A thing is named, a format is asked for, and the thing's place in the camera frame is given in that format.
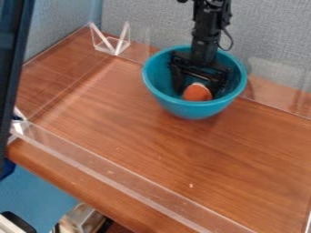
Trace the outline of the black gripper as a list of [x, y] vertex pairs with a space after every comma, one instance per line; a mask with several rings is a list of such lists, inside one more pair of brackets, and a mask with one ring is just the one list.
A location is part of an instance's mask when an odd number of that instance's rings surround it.
[[187, 77], [191, 76], [209, 88], [213, 97], [217, 97], [226, 87], [230, 68], [217, 60], [221, 47], [222, 31], [211, 34], [193, 32], [194, 40], [190, 52], [173, 50], [170, 52], [170, 72], [173, 74], [173, 87], [178, 94], [185, 90]]

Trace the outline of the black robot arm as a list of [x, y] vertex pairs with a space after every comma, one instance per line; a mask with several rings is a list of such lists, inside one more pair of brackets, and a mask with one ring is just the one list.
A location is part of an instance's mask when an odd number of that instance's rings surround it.
[[187, 101], [210, 101], [226, 86], [231, 68], [217, 60], [222, 33], [233, 17], [231, 0], [193, 0], [193, 44], [189, 53], [170, 52], [174, 91]]

